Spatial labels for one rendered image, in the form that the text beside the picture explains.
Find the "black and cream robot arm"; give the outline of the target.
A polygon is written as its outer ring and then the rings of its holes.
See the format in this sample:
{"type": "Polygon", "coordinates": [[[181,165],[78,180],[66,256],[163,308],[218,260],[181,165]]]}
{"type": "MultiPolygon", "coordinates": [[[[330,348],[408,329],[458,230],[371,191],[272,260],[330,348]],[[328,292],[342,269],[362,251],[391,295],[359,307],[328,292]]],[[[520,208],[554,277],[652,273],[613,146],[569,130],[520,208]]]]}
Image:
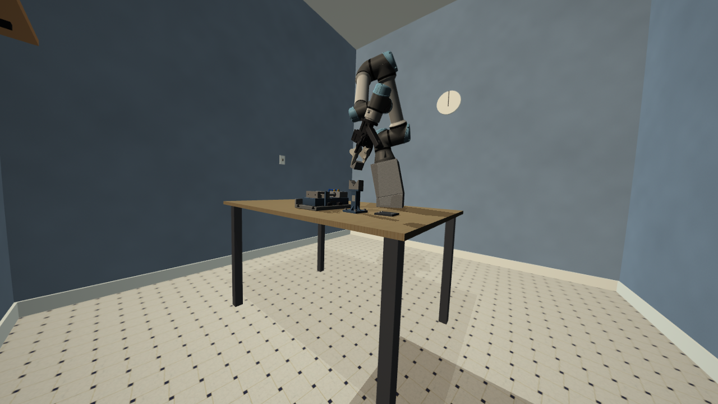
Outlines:
{"type": "Polygon", "coordinates": [[[379,54],[364,62],[356,73],[356,100],[354,107],[349,108],[352,122],[361,122],[361,118],[379,123],[383,113],[388,113],[390,123],[387,128],[375,131],[366,128],[370,140],[374,144],[375,162],[382,163],[388,159],[395,159],[392,146],[401,145],[410,141],[409,123],[403,118],[402,107],[398,99],[397,63],[391,51],[379,54]],[[378,80],[369,101],[370,82],[378,80]],[[371,108],[371,109],[370,109],[371,108]],[[385,108],[385,109],[384,109],[385,108]],[[373,110],[374,109],[374,110],[373,110]]]}

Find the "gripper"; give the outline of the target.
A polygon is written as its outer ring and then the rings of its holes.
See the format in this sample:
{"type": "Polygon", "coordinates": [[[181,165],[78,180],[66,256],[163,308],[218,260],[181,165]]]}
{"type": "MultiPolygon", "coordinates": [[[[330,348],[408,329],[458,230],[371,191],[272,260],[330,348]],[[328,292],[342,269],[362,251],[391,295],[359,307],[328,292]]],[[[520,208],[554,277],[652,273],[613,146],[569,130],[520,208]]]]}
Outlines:
{"type": "Polygon", "coordinates": [[[351,140],[357,143],[357,145],[356,148],[349,151],[349,153],[352,155],[351,165],[356,162],[358,155],[361,156],[362,163],[366,163],[366,159],[369,158],[370,153],[374,148],[374,144],[370,140],[366,128],[368,126],[374,128],[374,126],[378,126],[379,124],[370,121],[368,118],[361,118],[361,122],[361,128],[359,130],[354,130],[354,132],[352,133],[351,140]]]}

